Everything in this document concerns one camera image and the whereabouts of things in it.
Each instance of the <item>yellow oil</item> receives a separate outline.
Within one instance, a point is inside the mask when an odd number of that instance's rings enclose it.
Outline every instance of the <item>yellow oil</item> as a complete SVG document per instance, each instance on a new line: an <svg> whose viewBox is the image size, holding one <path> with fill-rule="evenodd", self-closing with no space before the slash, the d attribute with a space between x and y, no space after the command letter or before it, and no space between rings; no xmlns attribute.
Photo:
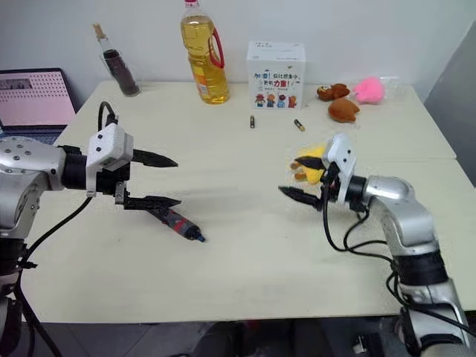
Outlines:
<svg viewBox="0 0 476 357"><path fill-rule="evenodd" d="M210 60L210 56L216 57L213 47L211 52L208 49L213 29L213 22L206 15L188 16L181 21L181 35L200 97L208 104L221 104L230 93L224 69Z"/></svg>

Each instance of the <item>red bottle handle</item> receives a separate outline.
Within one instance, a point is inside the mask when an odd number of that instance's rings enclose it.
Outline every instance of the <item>red bottle handle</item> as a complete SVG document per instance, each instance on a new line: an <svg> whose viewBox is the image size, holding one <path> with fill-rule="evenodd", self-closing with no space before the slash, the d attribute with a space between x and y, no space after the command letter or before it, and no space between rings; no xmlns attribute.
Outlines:
<svg viewBox="0 0 476 357"><path fill-rule="evenodd" d="M210 60L211 62L218 68L224 68L225 67L225 57L223 56L223 48L222 48L222 43L220 42L220 37L218 36L218 31L216 28L213 29L213 37L215 37L216 44L218 45L218 53L220 55L219 62L217 58L213 55L212 49L213 49L213 40L210 36L208 39L208 50L210 51Z"/></svg>

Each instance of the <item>brown plush toy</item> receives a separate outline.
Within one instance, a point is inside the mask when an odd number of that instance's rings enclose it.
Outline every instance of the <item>brown plush toy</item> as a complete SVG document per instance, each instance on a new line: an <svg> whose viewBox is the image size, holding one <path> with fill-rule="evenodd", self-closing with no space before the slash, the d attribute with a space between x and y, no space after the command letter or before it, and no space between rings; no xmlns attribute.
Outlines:
<svg viewBox="0 0 476 357"><path fill-rule="evenodd" d="M336 83L329 87L321 86L318 88L319 99L328 101L345 97L350 93L350 90L345 84Z"/></svg>
<svg viewBox="0 0 476 357"><path fill-rule="evenodd" d="M353 123L358 112L357 105L345 98L334 100L329 106L330 117L339 123Z"/></svg>

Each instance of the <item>laptop screen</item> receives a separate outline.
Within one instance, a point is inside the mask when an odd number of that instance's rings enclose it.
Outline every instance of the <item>laptop screen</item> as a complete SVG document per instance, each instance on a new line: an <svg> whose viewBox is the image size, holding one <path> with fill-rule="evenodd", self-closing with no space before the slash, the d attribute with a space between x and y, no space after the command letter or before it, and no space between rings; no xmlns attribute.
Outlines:
<svg viewBox="0 0 476 357"><path fill-rule="evenodd" d="M0 125L9 129L64 129L74 118L58 68L0 71Z"/></svg>

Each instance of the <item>pink plush toy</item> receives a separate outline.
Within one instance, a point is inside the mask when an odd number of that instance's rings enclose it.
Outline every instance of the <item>pink plush toy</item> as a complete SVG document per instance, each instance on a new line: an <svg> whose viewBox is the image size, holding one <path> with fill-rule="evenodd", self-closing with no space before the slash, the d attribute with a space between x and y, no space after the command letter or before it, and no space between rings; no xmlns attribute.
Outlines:
<svg viewBox="0 0 476 357"><path fill-rule="evenodd" d="M378 103L385 96L385 87L379 78L369 77L353 88L359 103Z"/></svg>

